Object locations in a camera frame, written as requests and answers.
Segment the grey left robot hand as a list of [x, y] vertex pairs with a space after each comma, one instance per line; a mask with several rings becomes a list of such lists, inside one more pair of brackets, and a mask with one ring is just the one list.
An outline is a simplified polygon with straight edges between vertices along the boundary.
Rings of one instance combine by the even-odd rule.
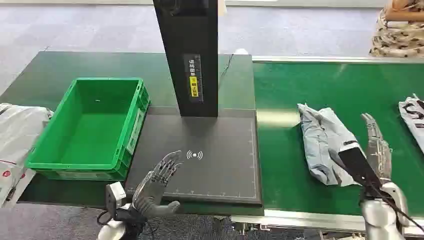
[[183, 164], [181, 155], [181, 150], [168, 153], [138, 184], [131, 205], [143, 217], [150, 219], [171, 215], [180, 207], [177, 200], [169, 204], [161, 204], [161, 200], [169, 181]]

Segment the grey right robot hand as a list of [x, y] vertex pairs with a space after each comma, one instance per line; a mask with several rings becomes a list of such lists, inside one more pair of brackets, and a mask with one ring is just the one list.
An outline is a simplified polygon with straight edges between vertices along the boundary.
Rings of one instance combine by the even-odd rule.
[[368, 142], [366, 159], [375, 172], [381, 185], [392, 181], [392, 149], [384, 140], [379, 125], [372, 115], [362, 113], [361, 118], [365, 121]]

